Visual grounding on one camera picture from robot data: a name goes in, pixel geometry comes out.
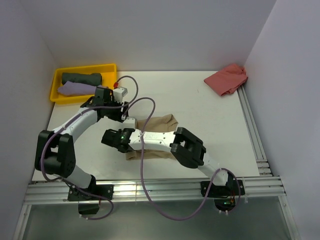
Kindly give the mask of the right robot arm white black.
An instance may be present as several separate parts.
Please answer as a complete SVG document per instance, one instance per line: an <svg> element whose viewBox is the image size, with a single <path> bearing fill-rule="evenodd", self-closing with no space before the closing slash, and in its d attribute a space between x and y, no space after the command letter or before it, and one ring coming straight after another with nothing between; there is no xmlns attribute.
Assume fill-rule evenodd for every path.
<svg viewBox="0 0 320 240"><path fill-rule="evenodd" d="M182 166L198 169L209 178L215 175L213 184L220 194L227 195L234 188L232 175L207 153L204 142L184 127L170 132L143 132L134 128L108 129L101 143L121 153L138 150L171 153Z"/></svg>

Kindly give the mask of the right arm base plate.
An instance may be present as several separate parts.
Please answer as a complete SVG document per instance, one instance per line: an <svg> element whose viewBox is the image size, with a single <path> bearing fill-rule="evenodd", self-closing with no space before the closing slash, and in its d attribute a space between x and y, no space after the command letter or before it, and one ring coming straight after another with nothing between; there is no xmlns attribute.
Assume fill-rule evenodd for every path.
<svg viewBox="0 0 320 240"><path fill-rule="evenodd" d="M212 184L209 192L209 198L226 198L231 195L241 196L245 195L245 188L242 180L238 180L237 183L235 180L228 182L226 185L214 185Z"/></svg>

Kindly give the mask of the beige t shirt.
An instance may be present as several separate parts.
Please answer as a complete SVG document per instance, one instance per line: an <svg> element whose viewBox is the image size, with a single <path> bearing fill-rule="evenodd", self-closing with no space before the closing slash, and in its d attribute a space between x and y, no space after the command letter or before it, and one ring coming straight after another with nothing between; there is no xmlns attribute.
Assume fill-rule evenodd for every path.
<svg viewBox="0 0 320 240"><path fill-rule="evenodd" d="M148 123L146 124L145 130L147 132L172 132L175 131L178 127L178 121L172 114L167 114L159 117L151 117ZM141 151L131 151L125 154L125 159L127 161L140 160ZM145 149L144 150L144 160L150 159L173 159L175 157L170 152Z"/></svg>

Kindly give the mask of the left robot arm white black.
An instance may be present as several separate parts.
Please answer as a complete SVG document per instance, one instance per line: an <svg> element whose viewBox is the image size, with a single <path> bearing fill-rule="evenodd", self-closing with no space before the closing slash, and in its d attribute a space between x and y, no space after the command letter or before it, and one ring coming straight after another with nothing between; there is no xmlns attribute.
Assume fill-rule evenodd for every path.
<svg viewBox="0 0 320 240"><path fill-rule="evenodd" d="M51 131L41 131L37 139L35 169L42 172L47 181L50 180L48 175L54 175L78 187L79 194L86 200L95 198L98 193L96 178L76 165L74 144L90 126L104 117L123 122L129 105L123 100L127 92L124 87L97 87L94 96L84 102L71 119Z"/></svg>

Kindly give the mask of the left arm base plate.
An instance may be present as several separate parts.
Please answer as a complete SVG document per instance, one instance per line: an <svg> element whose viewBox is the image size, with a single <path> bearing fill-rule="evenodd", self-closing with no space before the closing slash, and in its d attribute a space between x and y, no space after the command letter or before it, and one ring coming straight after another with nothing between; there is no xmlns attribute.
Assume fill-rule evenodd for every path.
<svg viewBox="0 0 320 240"><path fill-rule="evenodd" d="M96 185L92 189L78 190L75 187L69 188L68 202L78 203L78 213L85 216L93 216L98 213L101 203L105 199L112 200L114 185Z"/></svg>

